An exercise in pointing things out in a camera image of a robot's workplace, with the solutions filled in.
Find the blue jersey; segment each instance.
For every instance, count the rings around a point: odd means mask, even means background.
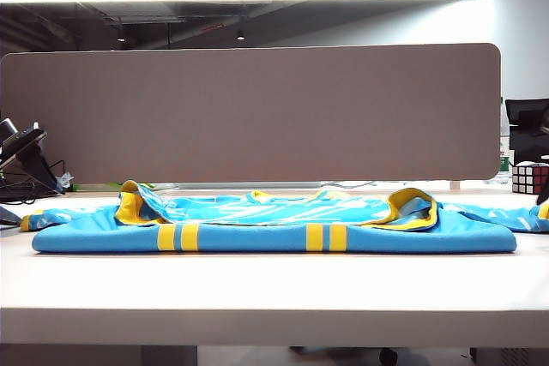
[[[512,231],[549,231],[549,208],[494,209],[436,202],[418,189],[386,201],[320,191],[260,191],[163,199],[126,182],[116,206],[50,209],[24,218],[47,252],[510,252]]]

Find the cable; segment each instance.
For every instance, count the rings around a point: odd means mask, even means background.
[[[325,187],[325,186],[335,186],[336,188],[342,188],[342,189],[356,189],[356,188],[361,188],[363,186],[368,186],[370,184],[374,184],[375,181],[373,180],[370,180],[368,182],[364,182],[364,183],[361,183],[361,184],[355,184],[355,185],[345,185],[345,184],[341,184],[340,182],[326,182],[326,183],[323,183],[320,185],[321,188]]]
[[[65,173],[65,161],[64,159],[58,160],[57,162],[49,165],[50,169],[57,166],[62,165],[63,174]],[[10,165],[16,169],[19,169],[23,171],[23,169],[18,164],[12,164]],[[32,205],[36,202],[36,200],[43,195],[50,192],[50,190],[42,183],[35,182],[32,177],[28,177],[25,180],[22,180],[20,182],[9,182],[7,181],[4,176],[28,176],[27,173],[17,173],[17,172],[11,172],[11,171],[2,171],[2,177],[0,177],[0,191],[4,190],[5,193],[9,195],[10,200],[8,201],[2,201],[0,199],[0,203],[5,205]],[[21,192],[24,192],[24,195],[21,193],[16,193],[17,190],[20,190]]]

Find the chair wheel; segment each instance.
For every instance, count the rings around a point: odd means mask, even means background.
[[[395,351],[392,351],[391,349],[384,347],[379,352],[379,362],[383,366],[396,366],[397,361],[398,361],[398,354]]]

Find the gray fabric panel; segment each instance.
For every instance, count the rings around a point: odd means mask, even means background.
[[[494,45],[22,53],[1,110],[78,183],[488,178]]]

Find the yellow stripe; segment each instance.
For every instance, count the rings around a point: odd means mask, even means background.
[[[121,192],[134,193],[139,191],[139,186],[137,182],[133,180],[126,180],[122,187],[120,188]]]
[[[28,221],[31,219],[31,216],[32,214],[28,214],[21,219],[21,223],[19,224],[21,231],[28,231]]]
[[[323,251],[323,226],[320,223],[307,224],[307,251]]]
[[[160,225],[158,229],[158,250],[175,250],[174,235],[175,225]]]
[[[538,212],[538,218],[549,219],[549,202],[544,203],[540,206],[540,210]]]
[[[37,214],[44,213],[44,209],[38,209],[33,214],[28,214],[27,216],[23,216],[23,219],[21,219],[21,223],[19,224],[19,227],[21,228],[21,231],[30,231],[31,228],[29,226],[31,218]]]
[[[143,199],[139,193],[120,192],[120,197],[120,206],[114,213],[114,217],[125,225],[161,224],[166,222],[163,218],[145,220],[139,215],[143,206]]]
[[[303,198],[303,202],[314,201],[315,199],[318,199],[322,194],[327,196],[330,200],[348,199],[349,197],[351,197],[349,194],[343,193],[343,192],[326,192],[324,190],[319,190],[314,195],[305,196]],[[255,201],[258,201],[260,203],[264,203],[265,201],[268,201],[269,199],[275,197],[274,195],[262,192],[261,190],[251,191],[250,196],[251,196],[252,199],[254,199]],[[292,201],[293,198],[299,199],[299,197],[301,197],[301,196],[290,196],[290,197],[288,197],[288,199],[290,199]]]
[[[331,225],[329,227],[329,251],[345,252],[347,250],[347,227]]]
[[[419,197],[424,201],[429,201],[431,207],[429,208],[429,214],[424,219],[414,219],[405,224],[392,225],[391,222],[400,218],[400,210],[412,199]],[[399,190],[387,199],[389,205],[389,214],[378,220],[369,220],[361,223],[363,227],[376,227],[378,229],[390,229],[392,231],[410,231],[412,229],[422,229],[435,225],[437,223],[437,203],[427,193],[422,192],[419,189],[407,188]]]
[[[198,250],[198,224],[188,223],[181,230],[181,249],[189,252]]]

